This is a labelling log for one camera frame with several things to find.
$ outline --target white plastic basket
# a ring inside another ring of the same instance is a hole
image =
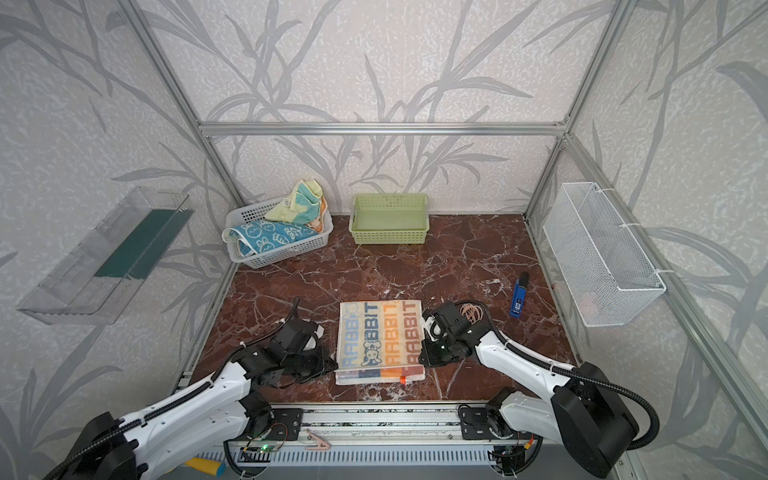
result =
[[[227,215],[227,228],[244,225],[245,223],[254,220],[261,220],[264,218],[264,215],[266,215],[266,212],[272,210],[272,207],[282,201],[283,197],[273,198],[272,200],[267,200],[260,204],[253,204],[248,207],[232,210]],[[248,257],[244,257],[243,254],[240,253],[240,248],[237,243],[228,243],[227,251],[230,254],[230,260],[233,262],[245,263],[247,266],[257,269],[285,260],[286,258],[295,257],[296,255],[315,250],[316,248],[324,247],[328,244],[328,236],[331,232],[333,232],[333,222],[331,221],[331,214],[326,210],[323,215],[322,233],[305,238],[304,240],[299,240],[298,242],[283,245],[282,247],[277,247],[274,250],[268,250]]]
[[[596,183],[562,184],[544,232],[586,326],[624,325],[667,289]]]

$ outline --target green plastic basket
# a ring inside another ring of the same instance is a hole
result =
[[[424,243],[429,231],[426,194],[357,194],[349,231],[358,245]]]

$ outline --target gray floor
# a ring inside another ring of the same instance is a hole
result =
[[[214,477],[188,467],[179,467],[163,475],[162,480],[213,480]],[[237,480],[227,469],[221,480]],[[267,468],[258,480],[295,478],[297,480],[500,480],[503,478],[490,467],[274,467]],[[594,480],[559,445],[545,445],[533,465],[518,475],[520,480]]]

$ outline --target wall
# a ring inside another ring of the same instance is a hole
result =
[[[768,2],[638,6],[575,133],[768,392]],[[536,239],[584,360],[657,408],[638,453],[648,478],[768,478],[768,458],[663,300],[622,327],[583,327],[534,218]]]
[[[613,8],[613,0],[139,3],[205,121],[560,121]],[[381,190],[425,191],[434,211],[521,212],[527,201],[510,199],[530,196],[553,140],[217,145],[250,199],[282,195],[306,176],[336,212],[349,210],[354,193]]]
[[[0,4],[0,472],[42,477],[94,415],[165,397],[228,264],[230,198],[111,2]],[[110,326],[15,307],[137,185],[196,211]]]

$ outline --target red marble surface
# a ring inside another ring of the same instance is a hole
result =
[[[430,217],[424,245],[355,245],[347,217],[334,217],[328,246],[260,270],[242,266],[208,337],[193,380],[212,373],[238,343],[268,333],[301,296],[300,315],[323,325],[336,351],[339,303],[417,299],[481,300],[512,339],[574,362],[544,275],[519,215]],[[508,315],[515,280],[530,273],[520,319]],[[476,359],[428,369],[421,382],[338,386],[333,374],[287,389],[262,388],[271,402],[489,400],[502,386],[522,389]]]

